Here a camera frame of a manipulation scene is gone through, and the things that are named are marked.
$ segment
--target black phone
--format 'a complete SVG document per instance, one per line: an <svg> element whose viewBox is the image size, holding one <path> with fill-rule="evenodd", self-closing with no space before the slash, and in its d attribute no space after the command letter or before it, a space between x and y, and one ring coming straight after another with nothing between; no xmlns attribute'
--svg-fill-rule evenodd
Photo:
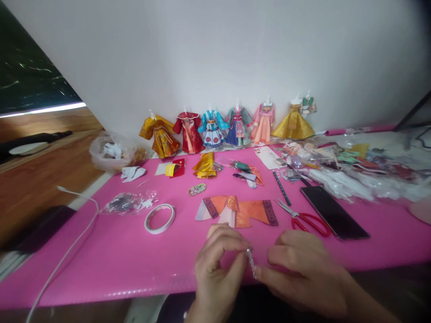
<svg viewBox="0 0 431 323"><path fill-rule="evenodd" d="M303 187L301 192L320 217L330 226L336 237L342 240L358 240L370 237L369 233L362 229L323 187Z"/></svg>

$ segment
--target scissors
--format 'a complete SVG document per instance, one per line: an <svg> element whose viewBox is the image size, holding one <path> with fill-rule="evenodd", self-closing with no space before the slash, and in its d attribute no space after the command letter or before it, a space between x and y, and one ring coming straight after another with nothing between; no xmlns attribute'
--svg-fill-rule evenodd
<svg viewBox="0 0 431 323"><path fill-rule="evenodd" d="M326 224L325 221L322 219L319 219L318 217L308 214L308 213L298 213L294 212L290 207L288 207L286 204L283 203L282 200L278 199L280 201L277 202L274 200L278 205L280 205L285 211L289 212L292 216L292 227L296 229L296 225L300 227L302 231L310 232L307 230L307 228L300 222L299 219L303 220L304 222L308 223L314 230L319 232L322 236L328 237L331 235L331 228ZM323 231L315 222L320 223L324 228L325 231Z"/></svg>

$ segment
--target white cable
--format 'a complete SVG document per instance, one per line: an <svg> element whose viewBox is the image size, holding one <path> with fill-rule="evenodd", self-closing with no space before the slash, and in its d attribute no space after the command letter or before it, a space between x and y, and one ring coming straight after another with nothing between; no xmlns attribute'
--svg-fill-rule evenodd
<svg viewBox="0 0 431 323"><path fill-rule="evenodd" d="M41 299L42 295L44 294L44 292L45 292L46 288L48 287L49 283L51 282L51 279L54 277L54 275L55 275L55 273L57 272L58 268L62 265L63 261L66 259L67 255L68 255L68 254L69 254L69 252L73 249L73 247L75 246L75 244L76 244L76 243L81 239L81 237L84 235L84 233L85 233L85 232L87 232L87 230L91 227L92 223L94 222L94 220L96 219L97 215L99 214L99 205L98 205L98 203L97 203L97 201L96 201L96 200L92 199L91 197L86 197L86 196L84 196L84 195L82 195L82 194L79 194L79 193L76 193L76 192L68 191L68 190L66 190L64 187L61 187L61 186L57 186L57 188L58 188L60 191L63 191L63 192L66 192L66 193L70 193L70 194L79 195L79 196L81 196L81 197L83 197L83 198L86 198L87 200L91 200L91 201L93 201L93 202L96 204L97 212L96 212L96 214L94 214L93 218L91 219L90 223L89 223L89 224L88 224L88 226L85 228L85 230L84 230L84 231L79 235L79 237L75 240L75 242L74 242L74 243L72 243L72 245L70 246L70 248L66 251L66 253L65 253L65 254L64 254L64 256L63 256L63 258L60 260L60 262L58 263L57 267L55 267L55 269L54 269L53 273L52 273L52 274L51 274L51 276L48 278L48 280L46 281L45 285L42 287L42 290L40 291L40 293L39 293L38 297L36 298L36 300L35 300L35 302L34 302L34 304L33 304L33 306L31 307L30 312L28 313L26 323L30 323L30 321L31 321L31 316L33 315L33 312L35 311L35 308L36 308L37 304L39 303L39 301L40 301L40 299Z"/></svg>

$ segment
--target dark marble wall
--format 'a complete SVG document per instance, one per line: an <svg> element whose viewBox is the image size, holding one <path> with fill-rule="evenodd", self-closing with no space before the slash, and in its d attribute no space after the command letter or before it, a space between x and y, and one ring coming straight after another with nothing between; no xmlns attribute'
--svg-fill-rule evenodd
<svg viewBox="0 0 431 323"><path fill-rule="evenodd" d="M76 102L78 94L0 1L0 115Z"/></svg>

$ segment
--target gold dress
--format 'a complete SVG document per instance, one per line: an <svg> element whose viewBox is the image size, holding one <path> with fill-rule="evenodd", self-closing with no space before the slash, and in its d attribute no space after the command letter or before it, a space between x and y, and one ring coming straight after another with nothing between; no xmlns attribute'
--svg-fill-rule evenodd
<svg viewBox="0 0 431 323"><path fill-rule="evenodd" d="M304 139L315 134L313 128L299 113L301 104L290 105L290 111L283 121L275 128L271 135L286 139Z"/></svg>
<svg viewBox="0 0 431 323"><path fill-rule="evenodd" d="M173 123L156 115L154 119L148 117L145 120L139 135L150 140L154 133L153 150L163 159L180 149L180 143L172 136L175 134L173 127Z"/></svg>
<svg viewBox="0 0 431 323"><path fill-rule="evenodd" d="M201 155L201 159L193 167L199 179L214 178L217 176L217 171L214 168L214 152L209 152Z"/></svg>

